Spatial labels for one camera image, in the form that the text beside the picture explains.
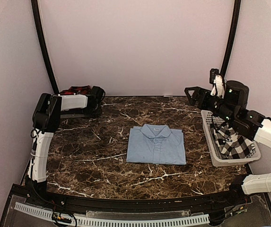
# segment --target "black pole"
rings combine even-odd
[[[49,55],[48,55],[48,51],[47,51],[47,46],[46,46],[46,42],[45,42],[45,38],[44,38],[38,2],[37,2],[37,0],[31,0],[31,4],[32,4],[33,17],[35,19],[35,27],[36,27],[37,37],[39,39],[39,43],[41,46],[41,52],[42,52],[43,59],[45,62],[45,67],[47,69],[48,77],[49,77],[53,92],[55,94],[59,94],[60,91],[59,91],[59,88],[56,84],[56,80],[55,80],[54,73],[53,73],[53,70],[51,67],[51,63],[50,63],[50,59],[49,59]]]
[[[233,42],[234,42],[234,38],[236,34],[237,22],[238,22],[239,11],[240,11],[240,3],[241,3],[241,0],[235,0],[234,2],[233,16],[232,16],[232,21],[231,21],[227,48],[226,48],[224,60],[222,62],[221,70],[220,70],[220,73],[221,75],[223,75],[223,77],[225,77],[226,75],[232,48],[233,48]]]

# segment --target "marble tabletop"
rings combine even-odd
[[[200,111],[186,97],[106,97],[98,119],[62,119],[47,161],[47,190],[101,199],[168,199],[228,190],[244,166],[214,167]],[[182,129],[184,166],[126,163],[130,128]]]

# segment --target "white plastic basket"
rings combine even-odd
[[[206,135],[209,151],[210,151],[210,156],[212,159],[212,163],[214,166],[237,166],[237,165],[244,165],[246,163],[255,161],[260,159],[261,154],[260,150],[258,149],[258,146],[256,142],[254,142],[255,145],[255,150],[251,151],[251,154],[242,159],[223,159],[224,155],[221,154],[219,151],[219,148],[216,144],[215,138],[213,136],[213,131],[210,129],[210,124],[212,123],[212,112],[207,111],[207,110],[202,110],[201,111],[202,115],[202,121],[203,121],[203,130]],[[224,120],[222,120],[220,117],[213,117],[213,122],[218,124],[218,123],[223,123]]]

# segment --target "red plaid cloth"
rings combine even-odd
[[[88,94],[91,91],[90,86],[82,86],[82,87],[70,87],[68,90],[63,90],[60,92],[60,95],[74,95],[74,94]]]

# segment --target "light blue shirt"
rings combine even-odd
[[[127,162],[185,165],[182,130],[151,124],[130,129]]]

